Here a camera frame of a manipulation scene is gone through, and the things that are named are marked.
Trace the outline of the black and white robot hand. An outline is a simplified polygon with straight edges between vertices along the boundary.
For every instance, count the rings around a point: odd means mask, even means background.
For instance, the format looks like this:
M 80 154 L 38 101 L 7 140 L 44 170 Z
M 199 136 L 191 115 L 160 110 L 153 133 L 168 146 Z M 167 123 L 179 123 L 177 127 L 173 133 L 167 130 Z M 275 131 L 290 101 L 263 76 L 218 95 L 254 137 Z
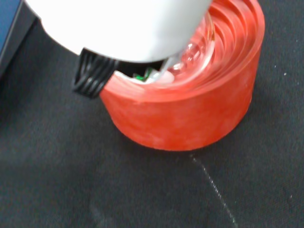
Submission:
M 78 55 L 73 92 L 95 98 L 117 77 L 168 87 L 194 78 L 215 49 L 209 0 L 28 0 L 42 28 Z

